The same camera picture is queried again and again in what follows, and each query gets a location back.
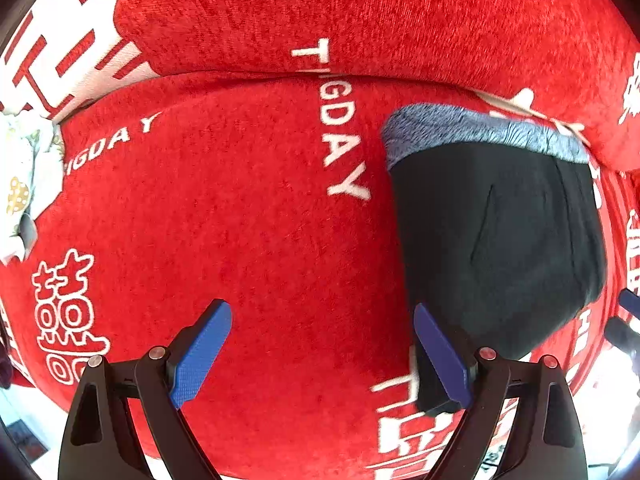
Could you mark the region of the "black pants with patterned trim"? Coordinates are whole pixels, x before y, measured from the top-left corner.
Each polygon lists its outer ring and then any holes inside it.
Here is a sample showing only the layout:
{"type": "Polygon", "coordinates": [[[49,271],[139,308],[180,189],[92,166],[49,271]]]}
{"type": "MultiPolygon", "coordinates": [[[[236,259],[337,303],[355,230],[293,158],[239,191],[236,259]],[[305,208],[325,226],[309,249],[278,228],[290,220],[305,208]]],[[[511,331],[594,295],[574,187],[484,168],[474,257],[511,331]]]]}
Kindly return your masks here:
{"type": "Polygon", "coordinates": [[[412,104],[382,131],[410,304],[516,360],[606,280],[589,155],[556,130],[412,104]]]}

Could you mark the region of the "red sofa back cushion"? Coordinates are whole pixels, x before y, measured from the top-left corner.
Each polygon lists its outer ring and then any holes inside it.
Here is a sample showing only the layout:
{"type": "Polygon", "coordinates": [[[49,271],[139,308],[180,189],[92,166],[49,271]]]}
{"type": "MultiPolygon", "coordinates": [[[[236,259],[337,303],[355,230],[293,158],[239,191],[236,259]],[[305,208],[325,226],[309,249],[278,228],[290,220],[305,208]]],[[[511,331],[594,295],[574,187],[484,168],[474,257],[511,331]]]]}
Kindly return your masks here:
{"type": "Polygon", "coordinates": [[[1,106],[60,120],[127,84],[213,72],[444,82],[639,166],[639,43],[611,0],[1,0],[1,106]]]}

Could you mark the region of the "white floral cloth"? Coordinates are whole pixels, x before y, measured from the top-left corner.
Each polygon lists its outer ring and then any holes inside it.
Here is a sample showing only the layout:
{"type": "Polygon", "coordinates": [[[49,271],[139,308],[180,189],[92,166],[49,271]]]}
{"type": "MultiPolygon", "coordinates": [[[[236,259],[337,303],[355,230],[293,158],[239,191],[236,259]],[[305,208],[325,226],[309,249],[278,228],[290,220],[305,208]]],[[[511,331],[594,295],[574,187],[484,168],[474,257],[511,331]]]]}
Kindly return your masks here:
{"type": "Polygon", "coordinates": [[[35,220],[63,188],[61,127],[33,110],[1,114],[1,263],[28,258],[35,220]]]}

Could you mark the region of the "red sofa seat cover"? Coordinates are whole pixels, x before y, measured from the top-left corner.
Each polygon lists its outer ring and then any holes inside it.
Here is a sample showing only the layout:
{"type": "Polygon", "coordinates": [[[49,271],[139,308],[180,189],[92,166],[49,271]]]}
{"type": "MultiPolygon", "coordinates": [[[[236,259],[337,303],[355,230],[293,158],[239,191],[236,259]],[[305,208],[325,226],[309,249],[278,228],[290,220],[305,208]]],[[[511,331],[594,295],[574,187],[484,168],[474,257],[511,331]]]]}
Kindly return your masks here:
{"type": "MultiPolygon", "coordinates": [[[[219,298],[231,333],[184,414],[222,474],[431,470],[459,416],[411,327],[382,139],[412,104],[549,127],[456,87],[329,76],[166,77],[75,115],[62,193],[29,257],[1,269],[2,372],[69,408],[90,358],[137,358],[219,298]]],[[[555,354],[573,391],[639,278],[639,180],[588,155],[605,284],[522,356],[555,354]]]]}

